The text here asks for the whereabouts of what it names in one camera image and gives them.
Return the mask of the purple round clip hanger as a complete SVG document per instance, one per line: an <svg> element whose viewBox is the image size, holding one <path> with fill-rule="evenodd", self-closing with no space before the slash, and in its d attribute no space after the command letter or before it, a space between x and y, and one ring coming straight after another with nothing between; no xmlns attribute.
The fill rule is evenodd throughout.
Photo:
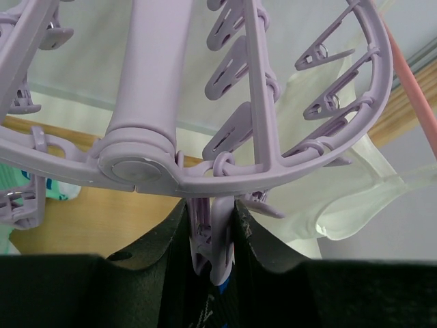
<svg viewBox="0 0 437 328"><path fill-rule="evenodd" d="M105 49L86 61L81 38L62 57L41 51L66 46L71 28L59 22L60 1L21 1L1 13L1 117L33 113L30 70L54 72L57 86L78 76L91 85L104 77L115 106L104 137L82 151L35 126L28 134L1 129L1 161L25 170L30 181L1 194L1 220L17 229L39 225L45 184L72 185L184 198L190 210L193 266L210 264L211 282L230 274L229 219L237 197L254 196L340 163L342 154L374 125L388 100L393 71L386 29L371 1L345 10L297 59L298 71L350 55L329 54L325 40L348 15L356 17L367 52L304 112L323 120L310 136L280 151L275 103L281 87L270 67L270 17L261 1L209 1L218 14L206 40L211 54L193 57L184 70L193 1L118 1L130 7L116 38L123 55Z"/></svg>

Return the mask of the black blue sock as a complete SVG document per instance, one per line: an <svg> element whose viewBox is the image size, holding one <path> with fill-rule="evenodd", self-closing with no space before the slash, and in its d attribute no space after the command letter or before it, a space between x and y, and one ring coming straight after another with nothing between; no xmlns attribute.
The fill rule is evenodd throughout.
<svg viewBox="0 0 437 328"><path fill-rule="evenodd" d="M231 272L219 286L210 281L208 272L194 274L189 278L184 303L184 326L240 326L238 289L234 272Z"/></svg>

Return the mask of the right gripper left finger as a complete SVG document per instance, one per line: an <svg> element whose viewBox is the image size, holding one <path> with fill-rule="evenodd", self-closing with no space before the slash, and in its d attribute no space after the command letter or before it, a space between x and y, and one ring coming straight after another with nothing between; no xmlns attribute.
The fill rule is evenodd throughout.
<svg viewBox="0 0 437 328"><path fill-rule="evenodd" d="M185 202L108 258L1 257L2 327L183 327L190 270Z"/></svg>

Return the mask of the mint green sock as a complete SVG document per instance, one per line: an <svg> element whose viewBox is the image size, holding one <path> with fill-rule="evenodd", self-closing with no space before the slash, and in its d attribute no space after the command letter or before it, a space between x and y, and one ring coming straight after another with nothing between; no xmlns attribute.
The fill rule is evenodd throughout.
<svg viewBox="0 0 437 328"><path fill-rule="evenodd" d="M1 164L1 190L22 187L30 183L31 174L21 169ZM46 179L46 197L54 200L73 200L81 187L50 178Z"/></svg>

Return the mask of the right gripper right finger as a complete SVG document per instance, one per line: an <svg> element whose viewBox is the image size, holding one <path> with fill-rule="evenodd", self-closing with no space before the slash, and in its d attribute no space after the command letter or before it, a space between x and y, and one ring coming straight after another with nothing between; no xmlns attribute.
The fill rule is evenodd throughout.
<svg viewBox="0 0 437 328"><path fill-rule="evenodd" d="M314 260L234 209L242 327L435 327L436 264Z"/></svg>

